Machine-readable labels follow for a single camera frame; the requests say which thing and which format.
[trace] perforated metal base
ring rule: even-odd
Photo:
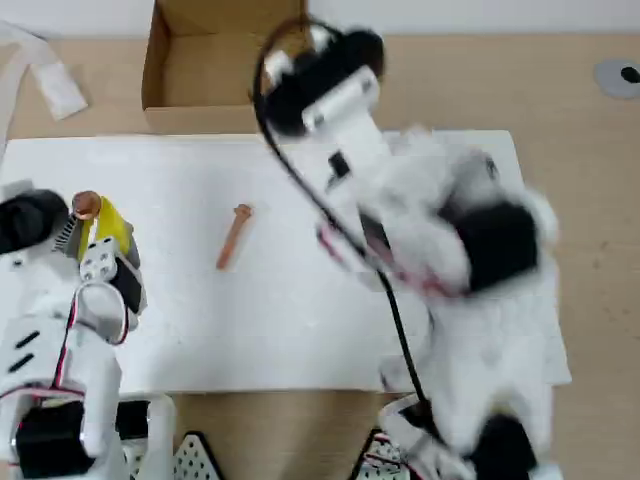
[[[398,450],[384,433],[376,433],[362,457],[356,480],[409,480],[410,470]]]
[[[175,480],[224,480],[213,454],[198,433],[188,433],[173,456]]]
[[[127,440],[122,442],[122,449],[129,469],[129,479],[135,480],[138,477],[142,459],[147,453],[147,440]]]

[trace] copper screw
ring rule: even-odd
[[[245,205],[244,203],[238,205],[233,209],[233,211],[236,214],[236,218],[233,219],[233,224],[231,225],[229,233],[227,234],[227,239],[224,243],[224,247],[222,247],[222,250],[220,251],[218,263],[216,264],[216,268],[218,270],[225,270],[227,268],[229,260],[231,259],[231,255],[233,255],[233,251],[238,244],[238,239],[240,238],[242,228],[252,214],[251,207],[249,205]]]
[[[100,214],[102,199],[96,192],[76,193],[71,202],[73,214],[78,220],[93,220]]]

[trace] wooden table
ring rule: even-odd
[[[25,80],[11,138],[148,133],[144,41],[57,41],[91,108],[56,124]],[[593,67],[640,61],[640,36],[388,37],[382,126],[508,129],[525,180],[561,219],[561,322],[574,375],[557,390],[554,455],[568,479],[630,478],[640,453],[640,100],[601,95]],[[347,477],[383,396],[176,397],[229,479]]]

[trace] robotic arm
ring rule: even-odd
[[[314,50],[269,56],[301,25],[311,27]],[[265,93],[263,70],[272,83]],[[382,365],[382,381],[402,391],[408,373],[416,394],[385,407],[380,425],[406,463],[425,479],[540,476],[551,437],[545,332],[557,323],[557,269],[547,251],[556,217],[535,191],[503,184],[482,151],[419,128],[387,141],[369,113],[383,70],[382,40],[372,32],[283,24],[256,67],[261,132],[318,206],[319,243],[389,297],[403,358]],[[335,145],[324,193],[302,179],[275,134]],[[431,333],[414,355],[392,283],[425,301]]]
[[[51,191],[4,192],[0,254],[23,288],[0,345],[0,458],[15,479],[128,479],[127,444],[144,439],[137,478],[173,478],[171,400],[119,398],[114,346],[145,307],[131,226],[95,194],[82,220]]]

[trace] black plastic part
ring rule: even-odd
[[[16,434],[16,450],[24,478],[82,475],[93,465],[80,442],[81,402],[34,408]]]
[[[278,133],[302,136],[302,112],[363,66],[377,77],[384,71],[384,46],[373,32],[357,30],[334,38],[319,54],[307,51],[294,59],[294,72],[265,95],[265,115]]]
[[[387,238],[387,233],[385,232],[382,224],[363,210],[360,210],[359,213],[360,223],[362,225],[367,245],[369,245],[374,251],[378,250],[379,246],[383,246],[387,250],[391,250],[389,238]]]
[[[633,67],[624,67],[620,75],[629,83],[640,83],[640,72]]]
[[[538,264],[536,226],[522,206],[509,202],[474,210],[452,223],[471,264],[475,293]]]
[[[116,265],[118,266],[118,271],[109,283],[116,287],[122,294],[125,305],[127,305],[133,313],[137,314],[140,311],[142,285],[140,285],[136,276],[121,259],[116,258]]]
[[[529,472],[538,464],[520,422],[502,414],[487,421],[468,459],[477,480],[529,480]]]
[[[336,152],[329,157],[329,165],[331,165],[331,169],[338,179],[346,177],[351,172],[349,164],[347,164],[347,161],[340,152]]]
[[[120,435],[120,440],[137,440],[149,436],[148,410],[149,402],[147,400],[132,400],[118,404],[116,430]]]
[[[44,242],[68,215],[62,197],[51,190],[32,190],[0,204],[0,255]]]
[[[185,434],[185,438],[187,437],[187,435],[194,435],[198,437],[198,439],[200,440],[200,443],[202,444],[202,448],[204,448],[204,451],[207,453],[207,457],[209,458],[211,465],[213,465],[213,469],[216,471],[216,474],[218,475],[218,478],[220,480],[225,480],[224,475],[222,474],[222,470],[220,469],[220,465],[218,465],[218,462],[216,462],[216,457],[213,456],[213,451],[211,450],[211,446],[209,445],[209,442],[207,441],[207,437],[205,436],[205,434],[197,430],[190,430]]]

